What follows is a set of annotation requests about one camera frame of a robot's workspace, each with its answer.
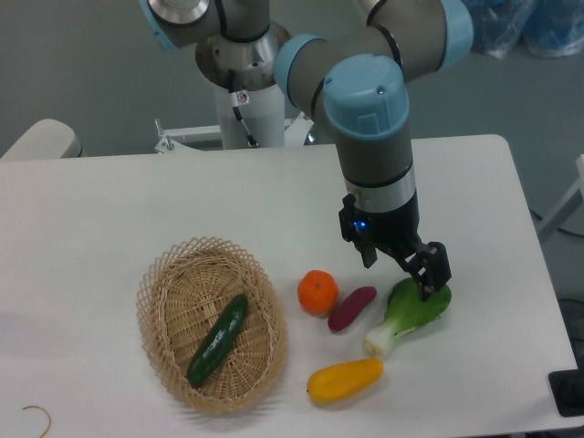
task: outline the orange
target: orange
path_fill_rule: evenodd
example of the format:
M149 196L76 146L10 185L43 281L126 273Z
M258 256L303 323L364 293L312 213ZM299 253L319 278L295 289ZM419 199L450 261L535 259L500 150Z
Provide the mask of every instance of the orange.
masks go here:
M331 274L324 271L310 271L298 283L300 305L313 313L331 310L339 297L339 287Z

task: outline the purple sweet potato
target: purple sweet potato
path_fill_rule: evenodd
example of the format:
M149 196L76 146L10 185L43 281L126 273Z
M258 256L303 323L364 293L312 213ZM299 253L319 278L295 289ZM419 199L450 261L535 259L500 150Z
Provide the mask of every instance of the purple sweet potato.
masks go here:
M347 328L376 296L377 290L373 286L356 289L332 310L328 317L328 328L331 331L341 331Z

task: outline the cucumber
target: cucumber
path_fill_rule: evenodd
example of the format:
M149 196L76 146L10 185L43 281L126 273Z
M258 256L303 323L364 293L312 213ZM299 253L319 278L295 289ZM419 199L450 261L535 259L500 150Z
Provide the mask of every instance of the cucumber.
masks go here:
M231 351L246 316L247 297L236 295L227 303L191 359L186 378L193 388L200 387Z

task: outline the yellow vegetable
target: yellow vegetable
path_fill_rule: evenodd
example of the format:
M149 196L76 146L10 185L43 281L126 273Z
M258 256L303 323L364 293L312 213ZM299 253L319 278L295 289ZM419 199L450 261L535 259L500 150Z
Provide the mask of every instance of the yellow vegetable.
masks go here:
M363 391L383 374L383 362L377 358L339 363L318 370L308 379L307 391L318 403L348 399Z

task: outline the bok choy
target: bok choy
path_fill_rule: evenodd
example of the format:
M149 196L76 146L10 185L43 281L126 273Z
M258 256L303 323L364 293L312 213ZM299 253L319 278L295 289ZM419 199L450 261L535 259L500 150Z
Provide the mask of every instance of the bok choy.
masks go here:
M438 319L450 304L451 296L450 288L444 286L421 301L418 285L412 278L400 281L388 297L383 322L365 335L363 347L373 356L388 356L404 335Z

